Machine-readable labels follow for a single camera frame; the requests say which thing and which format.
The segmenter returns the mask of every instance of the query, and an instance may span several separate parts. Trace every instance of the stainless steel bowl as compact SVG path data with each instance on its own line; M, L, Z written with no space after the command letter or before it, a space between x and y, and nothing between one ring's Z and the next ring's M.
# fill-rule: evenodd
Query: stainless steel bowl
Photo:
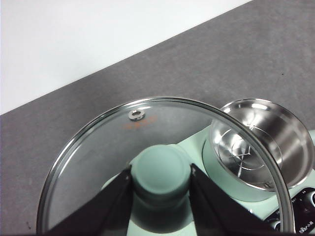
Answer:
M314 164L314 146L307 129L295 115L263 99L234 101L222 110L247 126L270 151L288 188L306 179ZM219 162L236 177L260 188L274 188L263 161L229 127L214 121L210 140Z

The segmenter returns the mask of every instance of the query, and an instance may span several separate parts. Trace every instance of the gray table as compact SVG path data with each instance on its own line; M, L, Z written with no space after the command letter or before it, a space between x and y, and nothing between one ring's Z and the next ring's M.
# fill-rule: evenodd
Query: gray table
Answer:
M266 98L315 129L315 1L251 1L2 115L1 232L35 232L45 178L77 130L156 95Z

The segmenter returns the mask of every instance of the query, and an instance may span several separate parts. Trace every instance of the black control panel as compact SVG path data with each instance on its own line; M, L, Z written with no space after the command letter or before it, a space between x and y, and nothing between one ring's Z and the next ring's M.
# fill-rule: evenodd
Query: black control panel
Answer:
M304 188L294 198L292 205L297 233L306 234L315 228L315 188ZM265 219L274 229L280 230L279 210Z

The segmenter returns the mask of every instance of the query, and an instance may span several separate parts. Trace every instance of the white wall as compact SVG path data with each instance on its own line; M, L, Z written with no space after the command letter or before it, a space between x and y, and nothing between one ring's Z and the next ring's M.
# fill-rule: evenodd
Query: white wall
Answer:
M1 114L249 0L1 0Z

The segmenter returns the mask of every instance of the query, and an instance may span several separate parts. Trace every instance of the button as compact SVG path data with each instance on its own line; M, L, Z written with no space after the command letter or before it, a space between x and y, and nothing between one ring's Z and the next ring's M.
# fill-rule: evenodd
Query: button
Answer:
M307 210L315 211L315 191L305 194L303 203Z
M280 231L281 222L280 220L273 220L270 222L270 226L275 229L276 231Z

